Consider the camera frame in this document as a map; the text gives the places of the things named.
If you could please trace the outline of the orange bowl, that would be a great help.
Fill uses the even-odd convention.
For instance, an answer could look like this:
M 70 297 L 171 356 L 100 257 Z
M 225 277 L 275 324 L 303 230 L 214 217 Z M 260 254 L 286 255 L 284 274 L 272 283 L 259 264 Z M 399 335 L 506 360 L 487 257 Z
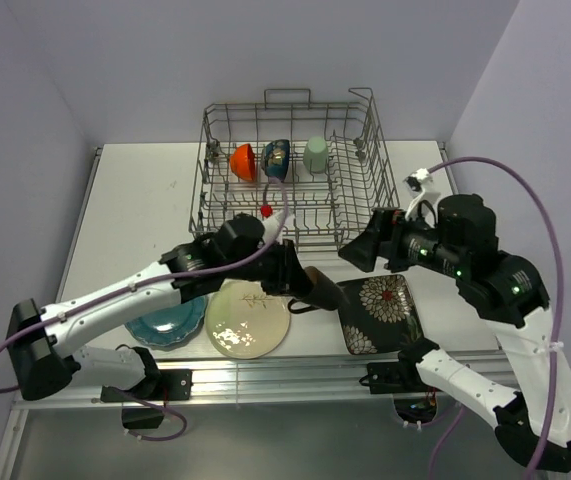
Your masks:
M 229 167 L 240 180 L 254 182 L 256 180 L 255 153 L 249 143 L 240 145 L 230 156 Z

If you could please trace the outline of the blue patterned bowl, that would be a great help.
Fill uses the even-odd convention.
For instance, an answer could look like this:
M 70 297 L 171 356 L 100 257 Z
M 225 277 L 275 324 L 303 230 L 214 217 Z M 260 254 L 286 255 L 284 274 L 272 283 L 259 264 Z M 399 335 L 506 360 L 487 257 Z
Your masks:
M 265 145 L 261 154 L 263 172 L 268 177 L 284 182 L 289 170 L 290 150 L 288 139 L 277 139 Z

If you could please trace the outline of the light green plastic cup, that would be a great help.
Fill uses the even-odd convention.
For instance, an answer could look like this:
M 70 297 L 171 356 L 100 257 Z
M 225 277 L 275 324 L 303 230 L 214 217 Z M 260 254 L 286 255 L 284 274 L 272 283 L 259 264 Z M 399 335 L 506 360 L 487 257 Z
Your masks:
M 311 137 L 304 148 L 303 164 L 310 174 L 322 173 L 326 170 L 329 159 L 329 148 L 321 136 Z

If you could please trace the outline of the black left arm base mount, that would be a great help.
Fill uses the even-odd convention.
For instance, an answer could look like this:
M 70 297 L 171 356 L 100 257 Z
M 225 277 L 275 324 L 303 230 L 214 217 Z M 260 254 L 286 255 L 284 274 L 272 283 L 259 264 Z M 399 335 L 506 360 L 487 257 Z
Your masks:
M 127 431 L 143 433 L 147 430 L 158 429 L 161 423 L 170 417 L 165 409 L 169 409 L 172 402 L 190 400 L 192 385 L 193 372 L 191 369 L 161 370 L 159 379 L 151 384 L 151 390 L 126 391 L 123 394 L 115 387 L 103 387 L 100 402 L 116 404 L 134 403 L 134 398 L 143 400 L 144 404 L 137 402 L 137 407 L 123 407 L 121 409 L 122 426 Z

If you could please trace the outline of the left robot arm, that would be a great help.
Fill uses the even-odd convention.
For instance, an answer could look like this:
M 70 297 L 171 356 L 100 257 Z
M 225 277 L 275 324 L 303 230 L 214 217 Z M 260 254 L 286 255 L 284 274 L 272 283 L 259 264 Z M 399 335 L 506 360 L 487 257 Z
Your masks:
M 277 216 L 261 221 L 239 214 L 99 291 L 44 307 L 32 299 L 15 304 L 6 349 L 22 398 L 47 398 L 82 375 L 137 399 L 152 397 L 160 374 L 149 352 L 90 349 L 89 342 L 146 314 L 214 293 L 228 279 L 257 282 L 271 296 L 309 299 L 314 275 L 301 266 L 293 242 L 278 238 L 282 225 Z

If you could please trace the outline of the black mug brown inside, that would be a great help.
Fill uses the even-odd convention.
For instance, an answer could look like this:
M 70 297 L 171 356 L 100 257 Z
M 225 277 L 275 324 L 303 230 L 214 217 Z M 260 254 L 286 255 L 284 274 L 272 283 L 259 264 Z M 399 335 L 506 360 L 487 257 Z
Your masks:
M 302 298 L 292 298 L 287 308 L 291 314 L 309 313 L 315 310 L 336 311 L 348 303 L 341 287 L 318 268 L 309 266 L 304 272 L 311 282 L 311 290 Z

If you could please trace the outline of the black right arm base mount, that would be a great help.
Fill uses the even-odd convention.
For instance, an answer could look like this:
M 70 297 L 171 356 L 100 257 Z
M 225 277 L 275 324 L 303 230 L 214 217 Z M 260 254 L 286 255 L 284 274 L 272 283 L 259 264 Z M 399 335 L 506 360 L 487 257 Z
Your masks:
M 371 395 L 390 395 L 393 413 L 404 428 L 421 430 L 436 424 L 456 407 L 455 401 L 439 398 L 440 391 L 425 384 L 403 361 L 368 363 L 358 382 Z

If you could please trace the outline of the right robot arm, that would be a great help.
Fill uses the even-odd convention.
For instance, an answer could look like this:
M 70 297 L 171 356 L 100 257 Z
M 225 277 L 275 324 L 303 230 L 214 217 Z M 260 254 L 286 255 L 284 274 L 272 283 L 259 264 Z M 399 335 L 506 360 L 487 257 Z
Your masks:
M 401 209 L 376 208 L 339 255 L 363 272 L 383 258 L 392 273 L 421 266 L 453 278 L 505 352 L 518 388 L 490 381 L 429 339 L 400 351 L 400 383 L 456 399 L 491 426 L 516 463 L 571 471 L 571 369 L 551 341 L 549 295 L 531 262 L 499 249 L 496 215 L 480 196 L 444 198 L 434 226 Z

